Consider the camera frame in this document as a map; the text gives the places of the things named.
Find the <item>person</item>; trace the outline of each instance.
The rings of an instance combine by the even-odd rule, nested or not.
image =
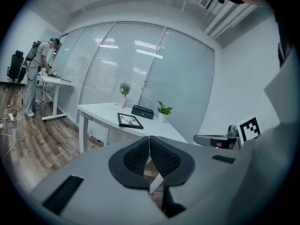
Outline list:
[[[47,54],[50,48],[57,49],[59,44],[60,40],[58,38],[51,38],[49,42],[42,42],[37,48],[36,56],[28,66],[28,80],[24,107],[24,114],[28,117],[33,117],[33,111],[38,109],[35,103],[38,72],[41,70],[42,67],[46,68],[47,72],[50,70],[48,62],[46,60]]]
[[[291,36],[289,30],[286,29],[286,25],[295,26],[293,16],[289,10],[292,8],[291,3],[295,3],[297,0],[231,0],[236,3],[247,3],[252,5],[262,5],[271,7],[274,11],[275,19],[278,24],[278,31],[280,36],[280,42],[278,44],[278,59],[280,67],[284,64],[288,57],[292,47],[294,46],[293,36]]]

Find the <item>sneaker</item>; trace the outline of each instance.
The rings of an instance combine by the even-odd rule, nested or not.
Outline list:
[[[30,118],[32,118],[34,116],[34,112],[29,113],[29,114],[25,114],[25,115],[28,116],[28,117],[30,117]]]

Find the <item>black box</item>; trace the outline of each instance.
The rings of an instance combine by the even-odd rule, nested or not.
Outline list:
[[[153,116],[154,116],[153,110],[144,108],[144,107],[140,107],[137,105],[133,105],[131,113],[141,116],[141,117],[144,117],[144,118],[149,118],[149,119],[153,119]]]

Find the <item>potted plant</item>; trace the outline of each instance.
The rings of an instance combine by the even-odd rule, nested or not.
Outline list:
[[[159,114],[158,114],[158,121],[160,122],[164,122],[166,117],[168,115],[171,114],[171,110],[173,109],[172,107],[165,107],[165,105],[163,105],[162,102],[158,101],[159,102],[159,105],[160,105],[160,108],[158,107],[158,111],[159,111]]]
[[[120,84],[120,91],[121,91],[121,94],[124,96],[123,102],[121,103],[121,108],[125,108],[126,107],[126,103],[127,103],[127,97],[126,97],[126,95],[130,91],[130,84],[127,83],[127,82],[122,82]]]

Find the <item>glass wall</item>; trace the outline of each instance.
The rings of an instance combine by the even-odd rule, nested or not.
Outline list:
[[[158,101],[172,107],[167,120],[189,142],[201,125],[210,97],[214,51],[182,33],[167,29],[157,51],[139,106],[158,115]]]
[[[158,100],[173,107],[167,120],[191,143],[208,104],[214,51],[172,29],[117,22],[70,32],[53,68],[63,68],[61,78],[73,84],[61,87],[58,106],[74,123],[78,104],[121,103],[120,83],[128,82],[129,107],[153,109],[155,116]],[[99,125],[90,122],[89,130],[106,139]]]

